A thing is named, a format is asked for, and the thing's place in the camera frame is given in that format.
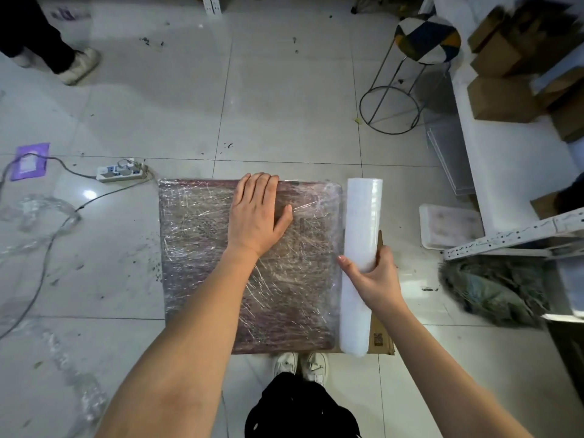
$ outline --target plastic-wrapped board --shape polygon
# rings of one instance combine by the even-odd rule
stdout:
[[[159,182],[166,320],[213,271],[227,246],[232,180]],[[328,350],[338,337],[343,246],[342,188],[280,182],[276,218],[294,221],[256,267],[244,291],[234,353]]]

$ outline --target patterned cushion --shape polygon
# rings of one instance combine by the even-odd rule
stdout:
[[[460,51],[460,35],[448,21],[419,14],[399,22],[395,43],[405,55],[422,64],[452,60]]]

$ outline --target purple package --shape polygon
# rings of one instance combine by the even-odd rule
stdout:
[[[16,148],[16,157],[24,154],[38,154],[48,156],[49,143],[31,144],[30,146],[19,146]],[[47,159],[39,156],[27,155],[12,166],[11,181],[23,180],[24,178],[42,177],[47,173]]]

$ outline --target plastic wrap roll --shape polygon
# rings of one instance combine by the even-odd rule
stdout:
[[[383,180],[351,178],[347,186],[345,252],[361,272],[375,267]],[[369,309],[343,273],[340,291],[340,349],[364,356],[369,349]]]

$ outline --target shoe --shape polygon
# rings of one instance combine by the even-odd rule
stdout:
[[[11,60],[21,68],[29,68],[33,65],[32,58],[26,50],[23,50],[17,56],[12,57]]]
[[[75,59],[69,69],[58,73],[57,76],[67,86],[74,85],[95,69],[95,66],[99,64],[99,59],[99,52],[95,49],[87,48],[83,52],[76,50]]]
[[[282,372],[290,372],[296,374],[296,367],[298,365],[298,354],[296,352],[281,353],[276,359],[274,365],[274,376],[278,376]]]
[[[324,387],[328,374],[328,358],[325,353],[313,352],[302,360],[302,376]]]

